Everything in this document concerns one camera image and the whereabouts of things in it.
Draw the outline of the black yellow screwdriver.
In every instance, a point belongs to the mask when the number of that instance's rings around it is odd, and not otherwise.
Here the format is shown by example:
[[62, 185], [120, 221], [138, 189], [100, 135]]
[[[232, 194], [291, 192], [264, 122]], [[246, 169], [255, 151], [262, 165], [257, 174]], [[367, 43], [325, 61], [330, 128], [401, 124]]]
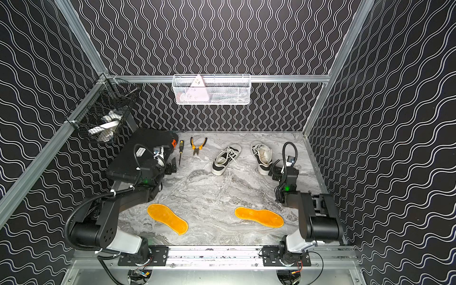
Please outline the black yellow screwdriver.
[[179, 165], [181, 165], [181, 158], [182, 158], [182, 154], [184, 151], [184, 145], [185, 145], [184, 140], [180, 140], [180, 142], [179, 142]]

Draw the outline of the white items in black basket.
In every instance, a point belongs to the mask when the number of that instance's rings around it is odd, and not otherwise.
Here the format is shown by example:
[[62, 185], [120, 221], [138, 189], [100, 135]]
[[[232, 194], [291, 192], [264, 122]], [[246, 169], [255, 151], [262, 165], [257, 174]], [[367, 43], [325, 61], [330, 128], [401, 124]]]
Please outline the white items in black basket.
[[122, 115], [111, 110], [101, 118], [102, 122], [88, 130], [89, 135], [93, 136], [97, 142], [107, 143], [113, 139], [115, 131], [123, 118]]

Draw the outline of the black plastic tool case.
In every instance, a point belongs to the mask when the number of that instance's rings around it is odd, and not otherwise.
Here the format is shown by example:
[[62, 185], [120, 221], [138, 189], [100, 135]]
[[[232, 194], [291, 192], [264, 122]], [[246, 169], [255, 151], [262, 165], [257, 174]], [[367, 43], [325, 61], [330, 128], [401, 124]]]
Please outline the black plastic tool case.
[[165, 163], [177, 142], [175, 132], [139, 128], [111, 162], [106, 177], [113, 181], [150, 185], [165, 174]]

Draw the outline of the yellow black pliers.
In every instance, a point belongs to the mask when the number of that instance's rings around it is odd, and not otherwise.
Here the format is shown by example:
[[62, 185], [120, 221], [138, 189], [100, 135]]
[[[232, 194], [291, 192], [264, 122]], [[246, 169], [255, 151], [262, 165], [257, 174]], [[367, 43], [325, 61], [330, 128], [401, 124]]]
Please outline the yellow black pliers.
[[192, 149], [193, 149], [193, 155], [194, 155], [194, 156], [198, 156], [200, 150], [202, 150], [202, 149], [204, 148], [204, 146], [206, 145], [206, 143], [207, 143], [207, 138], [204, 139], [204, 141], [203, 141], [202, 144], [196, 144], [195, 141], [194, 141], [194, 138], [191, 137], [191, 147], [192, 147]]

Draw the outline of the orange insole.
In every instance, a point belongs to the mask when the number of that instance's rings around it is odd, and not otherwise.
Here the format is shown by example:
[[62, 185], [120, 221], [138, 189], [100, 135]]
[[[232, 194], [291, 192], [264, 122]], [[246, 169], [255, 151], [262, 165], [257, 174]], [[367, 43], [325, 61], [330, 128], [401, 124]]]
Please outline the orange insole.
[[147, 213], [153, 220], [165, 224], [178, 235], [184, 235], [189, 229], [188, 223], [165, 205], [151, 204], [147, 208]]
[[268, 228], [281, 228], [284, 225], [283, 218], [270, 210], [255, 210], [238, 207], [235, 209], [235, 216], [241, 220], [253, 221]]

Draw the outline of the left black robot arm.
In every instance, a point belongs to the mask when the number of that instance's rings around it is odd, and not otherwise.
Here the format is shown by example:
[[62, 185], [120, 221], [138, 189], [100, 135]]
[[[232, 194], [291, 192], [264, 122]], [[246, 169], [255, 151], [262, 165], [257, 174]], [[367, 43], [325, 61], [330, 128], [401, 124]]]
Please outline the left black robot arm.
[[163, 188], [162, 179], [177, 172], [173, 158], [163, 173], [145, 185], [112, 190], [86, 198], [65, 223], [64, 237], [79, 251], [120, 253], [120, 263], [144, 264], [152, 257], [147, 239], [118, 229], [119, 214], [136, 205], [151, 202]]

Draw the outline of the black white sneaker with laces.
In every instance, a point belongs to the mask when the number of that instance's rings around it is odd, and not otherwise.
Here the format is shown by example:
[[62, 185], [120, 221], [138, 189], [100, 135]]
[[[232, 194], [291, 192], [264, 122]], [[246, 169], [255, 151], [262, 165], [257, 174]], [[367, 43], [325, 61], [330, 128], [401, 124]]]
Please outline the black white sneaker with laces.
[[215, 158], [212, 164], [212, 174], [221, 176], [230, 163], [235, 162], [241, 154], [242, 147], [232, 144], [224, 148]]

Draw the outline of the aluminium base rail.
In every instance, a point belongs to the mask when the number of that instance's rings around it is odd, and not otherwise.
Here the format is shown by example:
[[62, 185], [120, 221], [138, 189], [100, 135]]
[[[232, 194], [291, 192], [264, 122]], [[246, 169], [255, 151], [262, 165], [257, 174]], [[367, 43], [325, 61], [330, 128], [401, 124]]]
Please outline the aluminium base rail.
[[274, 246], [152, 246], [147, 269], [158, 270], [355, 270], [352, 247], [321, 246], [301, 254], [302, 265], [290, 266]]

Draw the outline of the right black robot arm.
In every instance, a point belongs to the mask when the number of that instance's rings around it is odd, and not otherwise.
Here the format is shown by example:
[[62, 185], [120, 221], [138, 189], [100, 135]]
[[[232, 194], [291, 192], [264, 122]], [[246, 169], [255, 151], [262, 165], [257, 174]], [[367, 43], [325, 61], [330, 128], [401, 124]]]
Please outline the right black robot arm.
[[279, 183], [274, 190], [275, 200], [284, 207], [298, 210], [298, 229], [282, 238], [281, 256], [297, 255], [326, 243], [344, 243], [342, 224], [330, 194], [299, 191], [299, 171], [292, 166], [281, 170], [273, 165], [269, 175]]

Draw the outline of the pink triangular item in basket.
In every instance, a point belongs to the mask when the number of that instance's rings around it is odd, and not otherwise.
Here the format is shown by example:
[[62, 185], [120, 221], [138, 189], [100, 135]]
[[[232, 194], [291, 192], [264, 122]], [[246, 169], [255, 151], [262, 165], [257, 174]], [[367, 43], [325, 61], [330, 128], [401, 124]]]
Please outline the pink triangular item in basket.
[[190, 103], [207, 103], [210, 101], [210, 96], [201, 75], [195, 76], [190, 87], [185, 92], [183, 101]]

